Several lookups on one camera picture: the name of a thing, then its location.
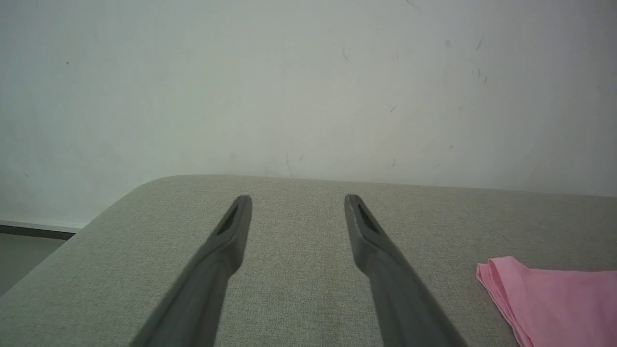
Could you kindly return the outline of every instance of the pink cloth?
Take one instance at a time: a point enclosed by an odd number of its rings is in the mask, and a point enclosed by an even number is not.
[[[521,346],[617,346],[617,271],[529,269],[513,257],[476,277]]]

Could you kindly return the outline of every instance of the white wall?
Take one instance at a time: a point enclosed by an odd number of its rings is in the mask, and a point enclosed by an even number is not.
[[[191,173],[617,196],[614,1],[408,1],[2,0],[0,219]]]

